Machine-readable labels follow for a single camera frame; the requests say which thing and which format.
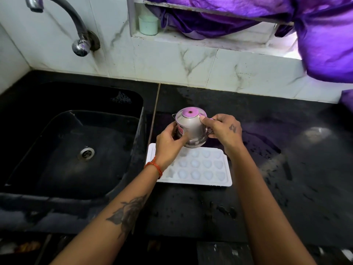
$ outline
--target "sink drain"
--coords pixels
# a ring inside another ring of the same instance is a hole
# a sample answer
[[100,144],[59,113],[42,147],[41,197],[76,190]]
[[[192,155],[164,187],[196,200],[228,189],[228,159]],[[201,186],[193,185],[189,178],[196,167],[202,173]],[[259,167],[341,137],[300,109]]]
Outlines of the sink drain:
[[87,161],[91,159],[94,155],[94,150],[92,148],[84,148],[80,153],[77,155],[79,160]]

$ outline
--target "small cup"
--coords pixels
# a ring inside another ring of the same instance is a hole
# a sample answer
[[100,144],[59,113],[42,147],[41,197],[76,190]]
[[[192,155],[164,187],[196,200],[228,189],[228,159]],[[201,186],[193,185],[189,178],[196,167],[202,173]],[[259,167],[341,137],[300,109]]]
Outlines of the small cup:
[[138,22],[140,32],[144,35],[156,35],[158,33],[158,18],[153,15],[139,15]]

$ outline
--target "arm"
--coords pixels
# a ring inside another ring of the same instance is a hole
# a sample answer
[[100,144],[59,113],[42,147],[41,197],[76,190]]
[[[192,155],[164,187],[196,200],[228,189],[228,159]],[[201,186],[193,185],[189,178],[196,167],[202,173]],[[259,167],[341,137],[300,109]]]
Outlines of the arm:
[[214,130],[232,161],[237,193],[255,264],[315,264],[272,196],[255,162],[243,144],[240,123],[218,114],[202,122]]
[[[188,141],[174,141],[171,123],[157,136],[156,164],[164,171]],[[155,166],[148,165],[107,205],[106,208],[53,260],[51,265],[108,265],[113,263],[138,214],[159,177]]]

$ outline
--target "faucet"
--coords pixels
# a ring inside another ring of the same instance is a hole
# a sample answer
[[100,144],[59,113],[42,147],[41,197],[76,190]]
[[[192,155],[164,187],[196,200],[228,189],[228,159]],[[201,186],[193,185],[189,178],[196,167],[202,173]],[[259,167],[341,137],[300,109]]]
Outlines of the faucet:
[[[79,39],[72,44],[73,52],[78,56],[86,56],[90,50],[96,51],[101,47],[97,35],[88,31],[81,17],[66,0],[51,0],[60,5],[70,15],[75,23]],[[43,13],[43,0],[26,0],[26,4],[32,12]]]

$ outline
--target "orange thread bracelet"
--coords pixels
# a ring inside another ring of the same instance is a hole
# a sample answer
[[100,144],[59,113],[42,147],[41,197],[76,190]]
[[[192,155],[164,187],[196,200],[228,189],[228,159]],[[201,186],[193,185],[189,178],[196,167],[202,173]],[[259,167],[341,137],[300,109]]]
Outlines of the orange thread bracelet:
[[162,172],[161,168],[159,167],[159,165],[157,165],[157,164],[155,163],[155,160],[156,160],[156,156],[154,156],[153,160],[150,161],[150,162],[148,162],[148,163],[145,165],[144,168],[146,168],[146,166],[148,166],[148,165],[154,165],[154,166],[156,167],[156,169],[158,170],[158,173],[159,173],[159,178],[158,178],[158,179],[160,179],[161,176],[163,175],[163,172]]

